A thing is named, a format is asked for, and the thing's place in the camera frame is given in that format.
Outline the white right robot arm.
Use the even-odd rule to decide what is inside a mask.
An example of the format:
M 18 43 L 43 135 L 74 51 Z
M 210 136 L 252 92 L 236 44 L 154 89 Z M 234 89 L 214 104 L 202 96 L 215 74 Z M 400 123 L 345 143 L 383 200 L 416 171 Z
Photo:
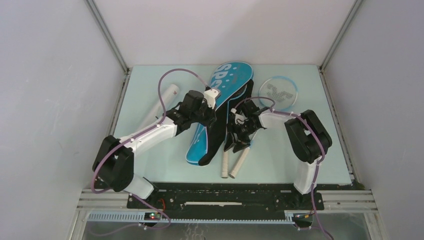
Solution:
M 251 135 L 260 129 L 285 129 L 294 155 L 299 159 L 293 182 L 297 190 L 291 194 L 291 204 L 304 209 L 311 202 L 309 193 L 316 187 L 320 164 L 333 145 L 331 136 L 313 110 L 300 114 L 259 108 L 249 97 L 232 107 L 228 113 L 224 151 L 234 153 L 251 146 Z

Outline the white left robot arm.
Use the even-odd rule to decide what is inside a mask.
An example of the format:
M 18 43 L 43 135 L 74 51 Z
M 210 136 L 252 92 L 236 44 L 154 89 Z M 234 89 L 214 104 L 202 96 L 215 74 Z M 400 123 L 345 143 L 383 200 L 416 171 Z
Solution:
M 217 119 L 216 100 L 220 95 L 216 88 L 204 92 L 190 90 L 183 101 L 148 127 L 121 138 L 107 136 L 93 163 L 93 177 L 100 177 L 115 192 L 138 196 L 145 208 L 153 208 L 158 202 L 158 194 L 145 177 L 135 175 L 136 156 L 188 130 L 192 124 L 212 125 Z

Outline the blue racket bag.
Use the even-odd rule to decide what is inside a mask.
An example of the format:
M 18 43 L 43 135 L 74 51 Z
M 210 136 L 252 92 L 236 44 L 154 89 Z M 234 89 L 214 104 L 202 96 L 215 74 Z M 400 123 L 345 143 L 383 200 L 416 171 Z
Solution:
M 185 156 L 187 163 L 206 166 L 211 162 L 226 140 L 229 111 L 252 96 L 253 78 L 253 67 L 243 61 L 226 62 L 215 69 L 209 86 L 220 91 L 216 100 L 216 121 L 212 126 L 197 125 Z

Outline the blue racket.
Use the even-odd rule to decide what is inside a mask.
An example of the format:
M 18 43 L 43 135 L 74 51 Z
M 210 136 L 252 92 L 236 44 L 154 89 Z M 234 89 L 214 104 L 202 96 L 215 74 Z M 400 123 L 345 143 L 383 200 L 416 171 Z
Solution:
M 244 94 L 246 91 L 247 86 L 244 85 L 242 88 L 240 88 L 231 98 L 237 99 L 240 95 Z M 221 178 L 227 179 L 228 178 L 228 163 L 229 163 L 229 154 L 225 151 L 225 141 L 223 142 L 223 153 L 222 153 L 222 162 L 221 162 Z
M 266 80 L 258 90 L 258 97 L 263 106 L 270 106 L 274 101 L 275 106 L 279 110 L 289 110 L 297 101 L 298 87 L 296 83 L 286 76 L 273 76 Z M 240 171 L 245 159 L 247 158 L 251 146 L 242 150 L 231 171 L 227 174 L 230 178 L 235 179 Z

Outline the white shuttlecock tube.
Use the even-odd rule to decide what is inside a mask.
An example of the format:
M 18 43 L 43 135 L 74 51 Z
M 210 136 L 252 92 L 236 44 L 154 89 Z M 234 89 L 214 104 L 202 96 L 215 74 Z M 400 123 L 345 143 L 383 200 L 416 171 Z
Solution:
M 168 88 L 162 91 L 161 92 L 162 100 L 158 99 L 153 105 L 153 107 L 150 108 L 147 116 L 143 119 L 143 121 L 139 125 L 138 130 L 146 128 L 153 122 L 156 122 L 157 120 L 159 120 L 162 117 L 163 113 L 166 111 L 166 110 L 163 110 L 162 103 L 164 104 L 166 109 L 167 107 L 170 106 L 171 103 L 173 103 L 173 101 L 179 95 L 180 91 L 181 91 L 180 88 L 175 84 L 170 84 Z

